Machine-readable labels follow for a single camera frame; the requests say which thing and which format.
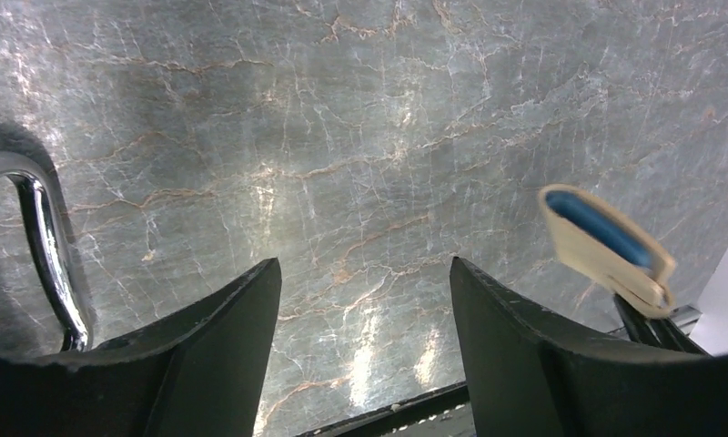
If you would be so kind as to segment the beige leather card holder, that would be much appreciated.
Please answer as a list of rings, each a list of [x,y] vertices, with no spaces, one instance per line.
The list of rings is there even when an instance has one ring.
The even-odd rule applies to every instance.
[[[587,190],[550,184],[538,204],[560,262],[619,295],[649,319],[676,307],[669,278],[676,268],[662,244]]]

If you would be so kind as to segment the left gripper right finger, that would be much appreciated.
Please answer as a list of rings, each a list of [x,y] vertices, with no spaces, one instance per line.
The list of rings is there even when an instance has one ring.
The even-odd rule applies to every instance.
[[[599,332],[455,258],[450,290],[480,436],[728,436],[728,355]]]

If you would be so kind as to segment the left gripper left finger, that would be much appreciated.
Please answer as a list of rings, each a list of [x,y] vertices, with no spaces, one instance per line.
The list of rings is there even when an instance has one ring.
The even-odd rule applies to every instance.
[[[91,351],[0,352],[0,436],[249,436],[277,324],[275,258]]]

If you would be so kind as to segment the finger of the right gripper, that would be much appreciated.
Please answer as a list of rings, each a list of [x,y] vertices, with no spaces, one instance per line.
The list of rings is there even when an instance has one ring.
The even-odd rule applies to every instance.
[[[707,355],[671,319],[648,319],[619,295],[614,295],[613,301],[630,341],[659,349]]]

